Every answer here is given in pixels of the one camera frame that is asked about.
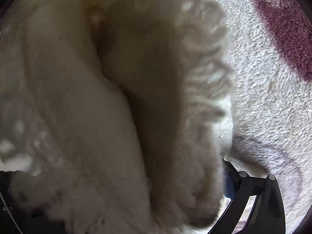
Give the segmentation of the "cream fluffy sweater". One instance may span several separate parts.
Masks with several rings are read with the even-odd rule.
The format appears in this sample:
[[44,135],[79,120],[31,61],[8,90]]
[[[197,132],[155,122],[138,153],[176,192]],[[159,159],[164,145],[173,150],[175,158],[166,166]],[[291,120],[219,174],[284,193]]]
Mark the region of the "cream fluffy sweater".
[[1,160],[14,206],[66,233],[217,217],[230,101],[213,0],[14,0],[1,18]]

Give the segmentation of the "floral plush bed blanket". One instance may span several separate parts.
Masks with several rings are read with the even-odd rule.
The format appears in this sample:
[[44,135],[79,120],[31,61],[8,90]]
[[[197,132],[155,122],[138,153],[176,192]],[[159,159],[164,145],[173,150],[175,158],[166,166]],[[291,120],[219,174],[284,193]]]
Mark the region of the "floral plush bed blanket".
[[226,159],[273,174],[293,233],[311,207],[311,6],[307,0],[216,0],[227,16],[235,73]]

